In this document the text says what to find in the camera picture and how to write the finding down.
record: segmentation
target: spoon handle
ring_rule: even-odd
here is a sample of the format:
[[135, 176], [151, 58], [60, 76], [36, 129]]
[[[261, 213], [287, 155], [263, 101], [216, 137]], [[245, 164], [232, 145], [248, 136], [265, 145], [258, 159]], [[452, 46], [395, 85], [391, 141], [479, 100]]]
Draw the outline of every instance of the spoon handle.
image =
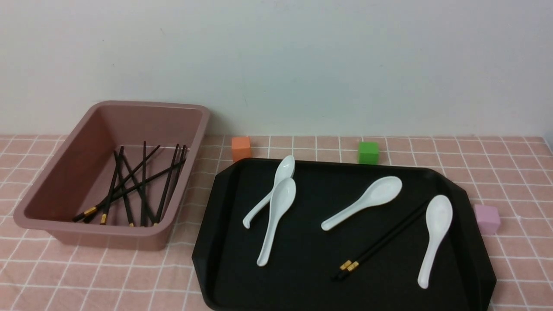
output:
[[273, 241], [277, 231], [277, 224], [278, 220], [272, 221], [272, 219], [269, 219], [267, 232], [265, 233], [265, 240], [263, 240], [263, 246], [261, 247], [259, 257], [257, 258], [257, 265], [259, 267], [265, 266], [269, 261], [269, 255], [271, 254], [271, 248], [273, 248]]
[[336, 215], [330, 217], [329, 219], [325, 220], [321, 224], [321, 228], [325, 231], [328, 231], [335, 226], [337, 226], [339, 223], [343, 222], [344, 220], [348, 219], [351, 215], [357, 213], [358, 211], [362, 210], [363, 208], [367, 208], [368, 206], [360, 205], [358, 202], [353, 203], [352, 205], [346, 207], [345, 209], [338, 212]]
[[242, 220], [242, 224], [244, 225], [244, 227], [246, 227], [246, 229], [249, 229], [249, 224], [250, 222], [252, 222], [252, 219], [257, 215], [257, 213], [259, 213], [259, 211], [261, 211], [261, 209], [264, 208], [267, 203], [269, 203], [272, 194], [273, 191], [271, 190], [264, 198], [261, 199], [261, 201], [259, 201], [256, 206], [252, 208], [251, 211], [249, 211], [248, 215], [244, 217], [244, 219]]
[[423, 289], [428, 288], [430, 272], [432, 271], [432, 265], [434, 264], [434, 258], [436, 257], [436, 252], [438, 251], [439, 246], [440, 240], [430, 239], [428, 242], [426, 254], [424, 254], [424, 259], [422, 260], [422, 265], [420, 266], [419, 277], [417, 279], [419, 286]]

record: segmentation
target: black chopstick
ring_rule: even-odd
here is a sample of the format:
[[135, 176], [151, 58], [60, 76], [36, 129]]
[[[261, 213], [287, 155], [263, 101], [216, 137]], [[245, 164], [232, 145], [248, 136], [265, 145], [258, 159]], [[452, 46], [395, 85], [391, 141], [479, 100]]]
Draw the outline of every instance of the black chopstick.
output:
[[111, 198], [113, 197], [113, 188], [115, 187], [115, 182], [117, 181], [117, 173], [119, 172], [119, 157], [123, 154], [124, 147], [119, 148], [119, 156], [115, 155], [115, 170], [113, 171], [113, 176], [111, 178], [111, 184], [109, 185], [109, 191], [107, 193], [107, 202], [103, 208], [102, 219], [100, 220], [100, 225], [105, 225], [107, 222], [107, 215], [109, 214], [109, 207], [111, 206]]
[[[152, 157], [154, 155], [154, 153], [159, 149], [159, 147], [161, 147], [161, 145], [158, 145], [154, 150], [152, 150], [152, 152], [150, 152], [150, 154], [146, 157], [146, 160], [148, 160], [150, 157]], [[137, 167], [135, 167], [133, 169], [132, 173], [136, 173], [136, 171], [138, 171], [140, 169], [140, 167], [142, 167], [142, 165], [144, 165], [145, 163], [146, 163], [146, 161], [143, 160], [141, 164], [139, 164]], [[131, 178], [131, 175], [129, 174], [127, 177], [125, 177], [123, 180], [121, 180], [121, 183], [119, 183], [119, 186], [115, 187], [115, 190], [119, 190], [121, 188], [121, 184], [125, 184], [130, 178]], [[87, 209], [86, 211], [78, 214], [77, 216], [73, 217], [72, 221], [73, 222], [78, 222], [79, 220], [81, 220], [81, 219], [83, 219], [87, 216], [95, 214], [96, 212], [98, 212], [98, 207], [105, 204], [107, 199], [108, 199], [108, 197], [105, 197], [102, 201], [100, 201], [100, 203], [96, 204], [95, 206], [93, 206], [93, 207]]]
[[[119, 176], [119, 180], [123, 180], [123, 173], [121, 171], [121, 158], [113, 152], [113, 156], [115, 157], [115, 161], [119, 162], [118, 168], [117, 168], [117, 174]], [[127, 189], [125, 188], [125, 184], [121, 184], [121, 191], [123, 191], [123, 202], [125, 203], [125, 211], [127, 212], [127, 220], [129, 221], [129, 227], [134, 227], [134, 219], [133, 219], [133, 211], [131, 210], [131, 204], [129, 202], [129, 197], [127, 196], [125, 191]]]
[[425, 213], [426, 209], [422, 208], [425, 206], [425, 201], [423, 204], [414, 209], [409, 213], [405, 218], [399, 221], [395, 226], [393, 226], [386, 234], [384, 234], [379, 240], [370, 245], [360, 256], [358, 256], [353, 262], [351, 260], [346, 261], [343, 265], [340, 266], [340, 271], [333, 277], [336, 281], [342, 281], [349, 276], [352, 271], [354, 271], [359, 265], [363, 262], [369, 260], [376, 252], [378, 252], [386, 244], [390, 243], [398, 234], [403, 232], [407, 227], [409, 227], [415, 220], [417, 220], [422, 214]]
[[[162, 170], [161, 172], [158, 172], [158, 173], [156, 173], [156, 174], [154, 174], [154, 175], [152, 175], [152, 176], [146, 178], [146, 184], [148, 184], [148, 183], [151, 182], [152, 180], [154, 180], [154, 179], [156, 179], [156, 178], [158, 178], [158, 177], [164, 175], [165, 173], [169, 172], [170, 170], [175, 169], [175, 168], [181, 166], [182, 164], [184, 164], [184, 162], [185, 162], [185, 161], [182, 161], [181, 163], [176, 163], [173, 167], [166, 168], [166, 169]], [[118, 200], [118, 199], [120, 199], [120, 198], [123, 196], [123, 194], [129, 194], [129, 193], [131, 193], [131, 192], [133, 192], [133, 191], [135, 191], [135, 190], [137, 190], [137, 189], [139, 189], [139, 188], [140, 188], [140, 185], [138, 185], [138, 186], [137, 186], [137, 185], [134, 185], [134, 186], [128, 188], [127, 191], [125, 191], [125, 192], [114, 194], [113, 197], [112, 197], [112, 201]], [[107, 198], [105, 198], [104, 201], [98, 203], [98, 204], [96, 205], [96, 206], [98, 206], [98, 208], [95, 209], [94, 211], [90, 212], [87, 216], [85, 216], [83, 222], [86, 223], [86, 224], [90, 223], [90, 222], [94, 219], [94, 217], [97, 215], [98, 211], [101, 211], [101, 210], [103, 209], [104, 202], [105, 202], [106, 200], [107, 200]]]
[[[125, 155], [122, 155], [122, 158], [123, 158], [123, 163], [125, 164], [125, 166], [127, 167], [127, 169], [130, 172], [131, 171], [131, 165], [129, 164], [129, 161], [127, 160], [127, 157]], [[146, 191], [144, 191], [144, 188], [141, 188], [142, 184], [138, 182], [138, 179], [136, 178], [136, 176], [134, 176], [134, 174], [131, 174], [131, 179], [134, 182], [134, 185], [138, 187], [138, 194], [140, 195], [140, 198], [142, 199], [142, 201], [145, 204], [146, 215], [148, 215], [148, 218], [150, 218], [150, 221], [152, 221], [152, 224], [153, 224], [155, 222], [156, 218], [155, 218], [155, 215], [154, 215], [154, 213], [152, 212], [152, 210], [150, 208], [150, 204], [148, 204], [148, 199], [146, 198]]]
[[[175, 152], [173, 153], [173, 159], [171, 160], [171, 166], [175, 165], [175, 159], [176, 155], [179, 153], [179, 144], [176, 144], [175, 146]], [[155, 214], [155, 223], [154, 226], [159, 223], [161, 220], [161, 212], [163, 211], [163, 206], [165, 205], [165, 199], [167, 198], [167, 191], [169, 190], [169, 183], [171, 182], [171, 173], [173, 171], [169, 171], [169, 174], [167, 174], [167, 180], [165, 181], [165, 187], [163, 188], [163, 193], [161, 195], [161, 200], [159, 200], [159, 206], [158, 206], [158, 212]]]
[[[188, 152], [188, 149], [186, 148], [186, 145], [182, 145], [182, 149], [180, 150], [179, 163], [181, 163], [183, 161], [186, 161], [186, 159], [184, 157], [186, 156], [187, 152]], [[176, 185], [179, 183], [179, 177], [180, 177], [180, 171], [181, 170], [182, 170], [182, 165], [179, 166], [179, 168], [176, 170], [176, 176], [173, 179], [173, 186], [171, 187], [171, 193], [170, 193], [171, 197], [175, 193]]]
[[[146, 159], [146, 141], [142, 148], [142, 160]], [[146, 227], [148, 221], [146, 220], [146, 165], [142, 168], [142, 188], [138, 191], [142, 191], [142, 199], [140, 200], [140, 227]]]

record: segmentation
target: plastic bin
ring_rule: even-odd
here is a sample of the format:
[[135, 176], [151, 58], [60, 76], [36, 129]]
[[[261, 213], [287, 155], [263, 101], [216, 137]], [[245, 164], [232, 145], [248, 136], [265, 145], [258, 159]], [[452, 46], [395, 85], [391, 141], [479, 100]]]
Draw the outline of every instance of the plastic bin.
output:
[[[165, 247], [188, 182], [192, 165], [210, 117], [198, 105], [160, 102], [106, 101], [89, 109], [17, 206], [14, 221], [28, 229], [45, 230], [65, 244], [159, 250]], [[125, 146], [134, 168], [142, 161], [142, 144], [161, 148], [148, 160], [147, 177], [171, 165], [176, 144], [189, 149], [173, 193], [166, 200], [159, 224], [129, 227], [123, 200], [112, 203], [106, 226], [100, 215], [90, 224], [71, 219], [95, 206], [108, 192], [115, 161], [113, 151]], [[136, 176], [141, 180], [141, 170]], [[157, 211], [166, 176], [147, 186], [153, 213]], [[130, 188], [132, 180], [126, 183]], [[129, 195], [135, 223], [140, 220], [140, 197]]]

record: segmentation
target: black tray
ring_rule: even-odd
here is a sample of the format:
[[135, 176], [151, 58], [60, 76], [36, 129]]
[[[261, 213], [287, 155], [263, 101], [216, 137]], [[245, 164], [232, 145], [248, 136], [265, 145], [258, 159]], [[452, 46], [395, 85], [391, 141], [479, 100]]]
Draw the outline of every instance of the black tray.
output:
[[[268, 206], [242, 219], [272, 188], [280, 160], [244, 159], [217, 175], [192, 254], [202, 295], [215, 310], [487, 310], [496, 278], [466, 192], [426, 168], [296, 161], [297, 194], [281, 219], [269, 262], [258, 267]], [[325, 232], [321, 223], [373, 181], [397, 176], [403, 189]], [[417, 284], [428, 244], [424, 215], [342, 282], [339, 266], [414, 208], [443, 194], [453, 222], [428, 289]]]

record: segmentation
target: wall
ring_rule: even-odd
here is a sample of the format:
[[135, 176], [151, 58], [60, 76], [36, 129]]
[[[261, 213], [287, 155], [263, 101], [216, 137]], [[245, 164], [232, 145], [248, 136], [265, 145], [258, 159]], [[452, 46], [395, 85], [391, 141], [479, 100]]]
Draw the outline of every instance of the wall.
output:
[[205, 105], [212, 133], [542, 135], [552, 85], [550, 0], [0, 4], [0, 132], [125, 99]]

